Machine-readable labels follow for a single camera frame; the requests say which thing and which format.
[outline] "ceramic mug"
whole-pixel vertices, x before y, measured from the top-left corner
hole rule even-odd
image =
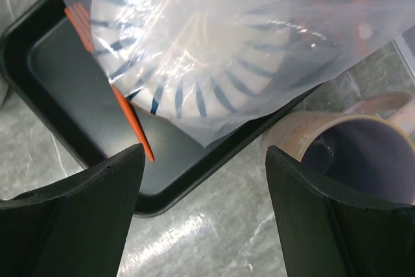
[[[387,119],[370,114],[397,110]],[[295,112],[270,129],[275,145],[319,173],[371,196],[415,204],[415,96],[390,92],[344,113]]]

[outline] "clear plastic bag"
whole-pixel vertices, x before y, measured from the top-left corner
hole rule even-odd
[[[275,112],[415,24],[415,0],[65,0],[136,106],[203,145]]]

